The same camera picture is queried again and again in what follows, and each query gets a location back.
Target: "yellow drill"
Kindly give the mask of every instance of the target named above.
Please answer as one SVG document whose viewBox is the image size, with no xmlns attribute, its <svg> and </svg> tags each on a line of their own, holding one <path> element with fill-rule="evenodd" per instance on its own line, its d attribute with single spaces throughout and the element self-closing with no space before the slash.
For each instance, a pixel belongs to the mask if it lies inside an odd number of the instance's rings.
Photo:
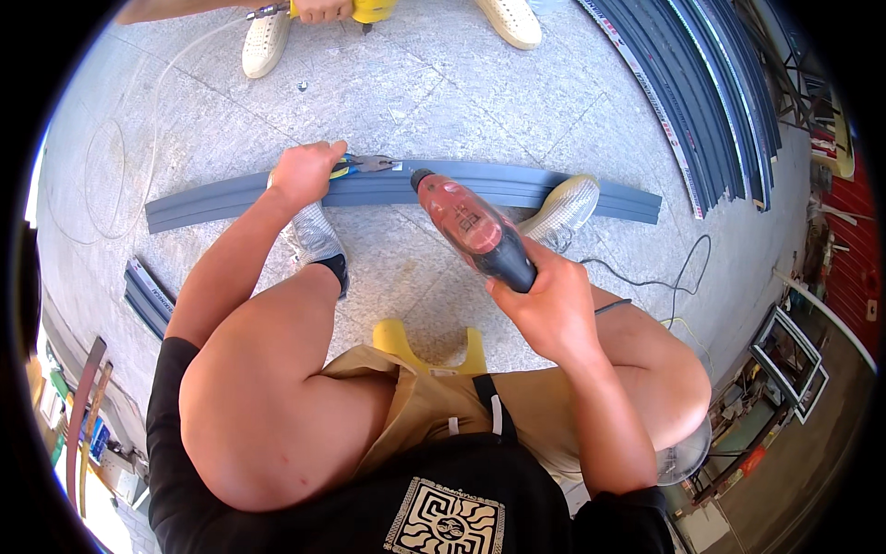
<svg viewBox="0 0 886 554">
<path fill-rule="evenodd" d="M 396 4 L 397 0 L 354 0 L 354 14 L 351 17 L 363 24 L 363 33 L 368 33 L 372 30 L 373 23 L 391 17 L 391 12 Z M 289 0 L 289 2 L 271 4 L 259 8 L 255 12 L 249 12 L 246 14 L 246 19 L 252 21 L 280 12 L 288 12 L 290 19 L 299 16 L 299 9 L 295 7 L 295 2 Z"/>
</svg>

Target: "red wall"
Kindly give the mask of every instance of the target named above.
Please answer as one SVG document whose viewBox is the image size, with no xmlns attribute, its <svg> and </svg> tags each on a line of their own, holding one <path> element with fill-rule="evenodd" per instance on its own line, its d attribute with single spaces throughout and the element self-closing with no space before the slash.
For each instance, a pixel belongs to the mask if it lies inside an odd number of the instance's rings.
<svg viewBox="0 0 886 554">
<path fill-rule="evenodd" d="M 825 204 L 854 214 L 874 216 L 874 200 L 871 197 L 864 164 L 855 152 L 855 179 L 845 181 L 834 177 L 830 194 L 822 195 Z M 834 251 L 833 265 L 825 281 L 828 295 L 825 304 L 834 310 L 852 331 L 858 335 L 872 356 L 877 357 L 877 336 L 880 325 L 880 308 L 877 320 L 867 321 L 867 301 L 880 299 L 880 245 L 877 240 L 876 223 L 859 219 L 852 225 L 835 215 L 826 215 L 828 226 L 834 232 L 835 243 L 850 248 L 849 252 Z"/>
</svg>

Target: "foot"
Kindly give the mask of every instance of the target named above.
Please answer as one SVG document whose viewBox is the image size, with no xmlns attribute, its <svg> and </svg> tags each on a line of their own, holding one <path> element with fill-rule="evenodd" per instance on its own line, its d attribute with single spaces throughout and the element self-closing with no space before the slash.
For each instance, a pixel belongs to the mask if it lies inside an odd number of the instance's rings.
<svg viewBox="0 0 886 554">
<path fill-rule="evenodd" d="M 539 213 L 520 223 L 520 232 L 539 244 L 563 254 L 572 234 L 585 224 L 597 207 L 600 184 L 590 175 L 576 175 L 552 190 Z"/>
<path fill-rule="evenodd" d="M 254 20 L 243 44 L 243 72 L 250 79 L 258 79 L 274 69 L 289 38 L 290 19 L 287 13 Z"/>
<path fill-rule="evenodd" d="M 296 271 L 309 263 L 322 263 L 338 277 L 341 284 L 339 298 L 345 298 L 350 283 L 345 249 L 323 215 L 320 202 L 310 204 L 295 214 L 292 222 L 284 229 L 284 239 L 295 250 L 291 259 Z"/>
<path fill-rule="evenodd" d="M 520 50 L 541 43 L 541 25 L 526 0 L 476 0 L 495 32 Z"/>
</svg>

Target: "black t-shirt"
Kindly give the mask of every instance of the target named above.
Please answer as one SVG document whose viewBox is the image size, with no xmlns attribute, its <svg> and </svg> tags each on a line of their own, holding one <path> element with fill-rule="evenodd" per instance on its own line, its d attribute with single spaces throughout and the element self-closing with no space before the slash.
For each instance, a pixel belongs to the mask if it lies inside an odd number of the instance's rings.
<svg viewBox="0 0 886 554">
<path fill-rule="evenodd" d="M 279 511 L 237 511 L 203 484 L 178 391 L 198 349 L 166 339 L 147 416 L 151 528 L 173 552 L 673 552 L 658 488 L 601 493 L 575 520 L 532 454 L 491 433 L 419 445 L 373 473 Z"/>
</svg>

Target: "printed logo on shirt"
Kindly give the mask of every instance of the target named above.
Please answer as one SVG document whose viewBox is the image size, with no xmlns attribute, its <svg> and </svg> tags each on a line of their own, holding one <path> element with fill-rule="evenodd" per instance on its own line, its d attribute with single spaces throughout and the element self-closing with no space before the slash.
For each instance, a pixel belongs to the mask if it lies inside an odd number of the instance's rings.
<svg viewBox="0 0 886 554">
<path fill-rule="evenodd" d="M 414 477 L 385 549 L 396 554 L 501 554 L 504 504 Z"/>
</svg>

